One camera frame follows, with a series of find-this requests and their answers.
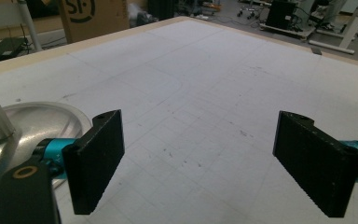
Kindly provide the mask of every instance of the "cable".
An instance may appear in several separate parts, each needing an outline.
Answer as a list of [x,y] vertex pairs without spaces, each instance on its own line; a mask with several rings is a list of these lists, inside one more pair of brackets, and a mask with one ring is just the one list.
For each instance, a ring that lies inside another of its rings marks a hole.
[[42,46],[46,46],[46,45],[52,44],[52,43],[57,42],[57,41],[60,41],[60,40],[62,40],[62,39],[65,39],[65,36],[64,36],[64,37],[61,37],[61,38],[59,38],[59,39],[50,41],[50,42],[48,42],[48,43],[45,43],[45,44],[43,44]]
[[306,12],[304,9],[302,9],[301,7],[296,7],[298,9],[300,9],[301,11],[303,11],[307,16],[310,16],[310,14],[308,12]]
[[27,54],[30,54],[30,46],[31,46],[31,44],[28,43],[28,39],[27,39],[27,37],[25,37],[24,27],[22,27],[22,24],[21,24],[21,23],[20,23],[20,27],[21,27],[21,29],[22,29],[22,35],[24,36],[25,45],[27,46]]

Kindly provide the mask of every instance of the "laboratory floor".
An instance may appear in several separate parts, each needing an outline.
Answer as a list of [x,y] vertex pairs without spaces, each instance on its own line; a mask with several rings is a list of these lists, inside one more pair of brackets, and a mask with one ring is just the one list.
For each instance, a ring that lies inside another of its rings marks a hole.
[[[303,46],[306,48],[319,48],[322,50],[322,52],[328,52],[332,54],[339,55],[341,57],[349,58],[358,61],[358,37],[355,38],[352,43],[349,46],[349,49],[354,49],[355,53],[353,55],[350,55],[348,53],[339,52],[332,49],[324,49],[317,46],[310,45],[308,41],[301,41],[298,37],[290,36],[286,33],[279,33],[272,30],[260,30],[260,26],[258,25],[259,20],[252,18],[250,20],[247,19],[248,12],[243,11],[243,15],[240,17],[237,17],[237,14],[240,12],[240,8],[242,6],[246,6],[248,4],[246,3],[239,3],[237,0],[221,0],[221,11],[216,12],[213,15],[210,12],[205,11],[204,15],[208,17],[208,21],[217,23],[220,25],[225,25],[228,27],[232,27],[235,29],[243,30],[246,32],[270,37],[273,39],[281,40],[284,42],[288,42],[291,44]],[[260,20],[265,20],[268,16],[268,9],[264,9],[260,15]],[[339,32],[340,27],[342,27],[342,24],[345,24],[350,19],[350,16],[345,15],[339,15],[336,19],[336,25],[338,30],[336,32]],[[315,40],[324,42],[327,44],[333,44],[333,45],[339,45],[340,39],[337,37],[332,37],[328,35],[321,35],[321,34],[312,34],[309,36],[309,40]]]

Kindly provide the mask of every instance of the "black equipment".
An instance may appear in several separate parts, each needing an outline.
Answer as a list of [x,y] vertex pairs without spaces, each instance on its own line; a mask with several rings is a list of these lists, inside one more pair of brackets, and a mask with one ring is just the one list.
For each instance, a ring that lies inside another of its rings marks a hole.
[[266,25],[288,30],[295,9],[296,3],[274,0],[269,9]]

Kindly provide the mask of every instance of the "office chair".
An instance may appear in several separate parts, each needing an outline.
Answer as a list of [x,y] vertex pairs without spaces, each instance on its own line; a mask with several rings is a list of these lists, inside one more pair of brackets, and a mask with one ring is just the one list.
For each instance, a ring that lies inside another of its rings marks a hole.
[[241,7],[240,12],[237,14],[237,17],[240,17],[243,14],[244,10],[247,10],[250,12],[249,16],[247,17],[248,20],[250,20],[253,17],[255,17],[256,19],[258,19],[260,17],[260,8],[254,7],[254,0],[250,1],[248,7],[246,7],[246,6]]
[[25,0],[17,0],[17,3],[0,4],[0,27],[19,25],[25,23],[34,43],[36,51],[41,51],[42,47],[37,39],[34,23]]

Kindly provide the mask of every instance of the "white table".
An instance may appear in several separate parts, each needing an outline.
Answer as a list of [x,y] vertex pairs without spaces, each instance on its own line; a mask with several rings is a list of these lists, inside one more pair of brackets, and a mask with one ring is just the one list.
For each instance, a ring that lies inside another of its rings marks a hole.
[[176,18],[0,63],[0,103],[122,109],[126,155],[96,212],[63,223],[358,224],[327,218],[272,156],[280,110],[358,139],[358,65]]

